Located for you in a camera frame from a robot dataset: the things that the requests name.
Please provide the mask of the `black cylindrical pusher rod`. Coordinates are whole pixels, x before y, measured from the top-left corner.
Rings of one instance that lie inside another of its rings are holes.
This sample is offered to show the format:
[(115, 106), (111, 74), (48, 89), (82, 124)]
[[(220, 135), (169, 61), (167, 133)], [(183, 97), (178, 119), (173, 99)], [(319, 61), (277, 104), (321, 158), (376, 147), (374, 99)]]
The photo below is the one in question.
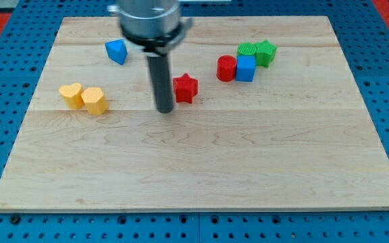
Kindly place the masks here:
[(147, 56), (155, 106), (160, 113), (170, 113), (174, 109), (170, 66), (167, 55)]

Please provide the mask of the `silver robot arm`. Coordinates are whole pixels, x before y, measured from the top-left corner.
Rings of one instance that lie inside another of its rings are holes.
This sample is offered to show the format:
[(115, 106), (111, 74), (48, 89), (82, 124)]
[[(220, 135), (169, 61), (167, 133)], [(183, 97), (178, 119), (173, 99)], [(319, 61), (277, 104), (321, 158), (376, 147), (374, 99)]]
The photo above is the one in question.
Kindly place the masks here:
[(193, 19), (182, 19), (177, 0), (118, 0), (107, 10), (119, 18), (126, 41), (146, 56), (156, 109), (160, 113), (172, 112), (168, 54), (184, 40)]

